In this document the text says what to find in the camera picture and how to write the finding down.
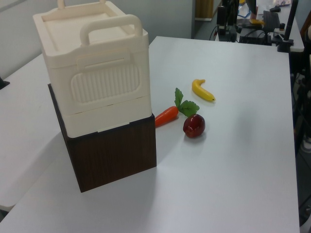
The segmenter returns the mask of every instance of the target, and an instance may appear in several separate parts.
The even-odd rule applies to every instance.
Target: ribbed panel
[[[138,68],[130,64],[77,74],[71,91],[77,102],[86,103],[133,92],[139,83]]]

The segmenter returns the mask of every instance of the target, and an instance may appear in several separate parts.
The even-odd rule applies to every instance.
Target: carrot leaf
[[[192,101],[185,100],[182,104],[179,105],[178,110],[187,117],[190,117],[200,109],[198,105],[196,105]]]
[[[183,93],[178,89],[176,88],[175,89],[175,104],[176,104],[176,107],[179,108],[180,104],[181,104],[181,101],[183,99]]]

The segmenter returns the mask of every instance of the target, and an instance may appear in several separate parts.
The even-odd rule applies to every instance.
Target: orange carrot
[[[168,123],[169,121],[173,120],[177,117],[178,112],[179,110],[176,106],[168,108],[155,118],[155,126],[158,127],[159,125]]]

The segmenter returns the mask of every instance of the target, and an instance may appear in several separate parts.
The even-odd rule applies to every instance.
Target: yellow object
[[[207,101],[214,101],[215,97],[212,93],[209,93],[206,91],[203,87],[201,87],[201,84],[205,83],[205,79],[195,79],[192,82],[192,90],[193,92],[201,97],[204,100]]]
[[[263,20],[259,20],[259,19],[250,19],[249,20],[249,22],[251,23],[251,24],[262,24],[262,25],[264,25],[264,21]]]

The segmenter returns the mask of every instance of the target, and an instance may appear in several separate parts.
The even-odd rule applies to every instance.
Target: dark wooden box
[[[52,86],[48,86],[81,192],[156,166],[154,115],[108,131],[70,138]]]

